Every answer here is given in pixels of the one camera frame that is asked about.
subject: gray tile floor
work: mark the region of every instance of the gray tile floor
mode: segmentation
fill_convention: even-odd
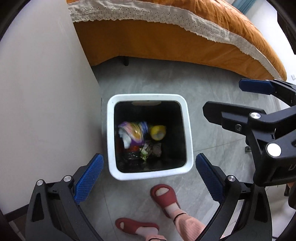
[[[238,88],[242,76],[215,67],[191,63],[130,58],[125,67],[119,58],[93,67],[102,90],[102,132],[106,139],[107,102],[121,93],[174,93],[182,95],[188,104],[194,155],[203,152],[214,165],[240,181],[251,182],[254,164],[251,154],[244,153],[244,137],[220,126],[208,123],[202,114],[206,101],[227,102],[263,108],[267,113],[278,110],[272,96],[245,93]],[[109,173],[107,147],[104,146],[105,168],[88,199],[81,203],[87,218],[105,241],[133,241],[140,237],[118,230],[114,222],[119,217],[156,222],[160,234],[170,241],[181,241],[171,220],[166,218],[149,195],[158,183],[171,185],[181,208],[207,224],[218,203],[211,199],[197,170],[164,178],[118,181]],[[235,217],[226,233],[231,232]]]

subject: curtain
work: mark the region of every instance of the curtain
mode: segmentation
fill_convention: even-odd
[[[235,0],[232,6],[237,8],[243,14],[246,14],[255,1],[256,0]]]

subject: blue gripper pad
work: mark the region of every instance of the blue gripper pad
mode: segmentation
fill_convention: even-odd
[[[92,163],[86,169],[84,174],[75,186],[74,200],[79,205],[80,202],[85,201],[88,197],[94,183],[100,175],[104,165],[104,158],[98,154],[92,159]]]
[[[225,199],[225,178],[218,173],[218,171],[209,162],[209,160],[203,153],[200,153],[196,156],[195,166],[202,180],[204,181],[207,189],[209,190],[213,200],[219,202],[219,204],[223,203]]]
[[[275,92],[275,87],[268,80],[241,79],[239,88],[245,92],[271,95]]]

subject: yellow bottle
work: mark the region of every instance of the yellow bottle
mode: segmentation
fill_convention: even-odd
[[[150,136],[153,140],[160,141],[166,135],[166,127],[165,126],[153,126],[150,129]]]

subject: pink pants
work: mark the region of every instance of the pink pants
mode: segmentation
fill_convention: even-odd
[[[173,213],[175,226],[184,241],[195,241],[197,237],[204,230],[205,225],[189,216],[182,210],[177,210]],[[166,241],[166,238],[162,235],[150,235],[146,238],[146,241]]]

